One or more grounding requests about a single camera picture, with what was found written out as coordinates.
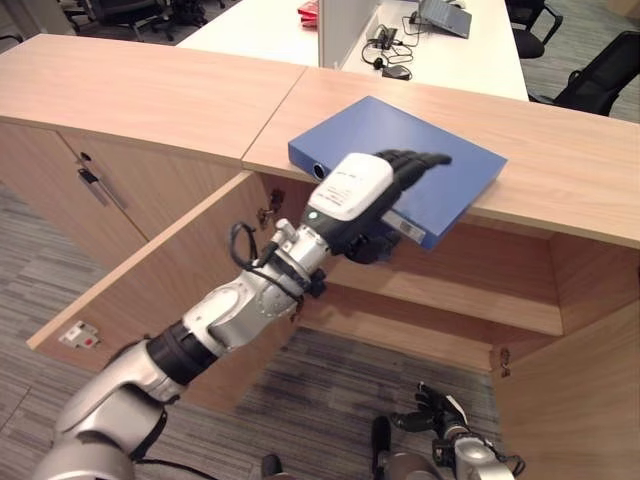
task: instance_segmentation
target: laptop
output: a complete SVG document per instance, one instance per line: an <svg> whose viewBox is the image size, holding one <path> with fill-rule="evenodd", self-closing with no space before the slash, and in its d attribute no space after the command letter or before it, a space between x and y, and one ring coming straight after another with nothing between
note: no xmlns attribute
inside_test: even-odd
<svg viewBox="0 0 640 480"><path fill-rule="evenodd" d="M423 20L462 38L469 38L471 14L444 0L420 0L418 15Z"/></svg>

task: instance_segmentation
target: cabinet handle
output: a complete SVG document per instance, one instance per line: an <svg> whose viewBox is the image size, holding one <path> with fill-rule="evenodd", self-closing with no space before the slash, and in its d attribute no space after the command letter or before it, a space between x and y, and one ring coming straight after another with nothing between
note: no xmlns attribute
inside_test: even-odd
<svg viewBox="0 0 640 480"><path fill-rule="evenodd" d="M106 207L108 205L107 199L104 197L100 188L98 187L98 177L91 173L91 171L87 168L79 168L78 178L80 179L82 184L87 187L87 190L89 190L91 195L93 195L103 207Z"/></svg>

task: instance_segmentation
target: cabinet door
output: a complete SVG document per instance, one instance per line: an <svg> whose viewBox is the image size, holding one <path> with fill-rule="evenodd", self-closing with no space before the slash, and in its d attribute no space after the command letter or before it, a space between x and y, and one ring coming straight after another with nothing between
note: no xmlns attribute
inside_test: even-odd
<svg viewBox="0 0 640 480"><path fill-rule="evenodd" d="M638 301L514 362L494 386L505 445L527 462L522 478L640 471Z"/></svg>
<svg viewBox="0 0 640 480"><path fill-rule="evenodd" d="M261 176L238 174L51 320L29 345L99 370L123 345L158 334L209 291L235 278L239 269L228 254L229 229L238 221L256 225L256 211L267 205ZM271 234L258 229L258 245ZM58 341L77 321L98 329L95 348L73 349ZM250 345L216 362L185 397L212 409L232 408L294 329L288 318L270 325Z"/></svg>
<svg viewBox="0 0 640 480"><path fill-rule="evenodd" d="M63 137L148 238L240 171L239 160L235 166L225 166L202 155L177 155L169 147L132 146L87 134L64 133Z"/></svg>
<svg viewBox="0 0 640 480"><path fill-rule="evenodd" d="M115 267L146 239L50 130L0 124L0 180L60 228L89 256Z"/></svg>

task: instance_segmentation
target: open cabinet door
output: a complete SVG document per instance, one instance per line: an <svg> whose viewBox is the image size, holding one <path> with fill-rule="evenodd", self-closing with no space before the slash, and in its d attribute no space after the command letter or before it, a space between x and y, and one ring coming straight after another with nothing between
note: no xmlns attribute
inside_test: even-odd
<svg viewBox="0 0 640 480"><path fill-rule="evenodd" d="M494 374L503 438L524 479L616 480L640 472L640 303Z"/></svg>
<svg viewBox="0 0 640 480"><path fill-rule="evenodd" d="M209 291L238 275L229 258L229 229L238 221L257 226L256 212L269 205L269 181L256 173L239 173L51 320L29 345L58 360L99 370L124 345L160 333ZM283 208L282 213L290 212ZM272 233L258 228L258 245ZM74 349L59 342L78 321L98 329L95 348ZM273 323L253 343L226 355L196 379L185 398L210 409L233 408L294 330L288 318Z"/></svg>

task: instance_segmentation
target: wooden counter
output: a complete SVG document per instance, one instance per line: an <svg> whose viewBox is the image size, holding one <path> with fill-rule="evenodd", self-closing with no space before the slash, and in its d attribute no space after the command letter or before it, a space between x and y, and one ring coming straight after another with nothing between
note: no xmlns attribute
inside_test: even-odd
<svg viewBox="0 0 640 480"><path fill-rule="evenodd" d="M295 222L313 188L289 164L287 142L366 95L509 162L432 252L403 241L387 262L327 262L328 292L302 323L491 372L525 479L628 478L640 468L640 127L605 117L187 49L36 37L0 56L0 179L115 268L29 345L99 370L235 278L229 226L255 225L274 188L285 192L278 215ZM264 244L270 227L257 235ZM97 347L60 343L78 321L98 329ZM187 400L233 408L296 327L281 319L225 355Z"/></svg>
<svg viewBox="0 0 640 480"><path fill-rule="evenodd" d="M243 166L308 180L287 142L366 95L508 159L470 213L640 247L640 126L573 110L309 68Z"/></svg>
<svg viewBox="0 0 640 480"><path fill-rule="evenodd" d="M38 35L0 57L0 119L242 157L305 67Z"/></svg>

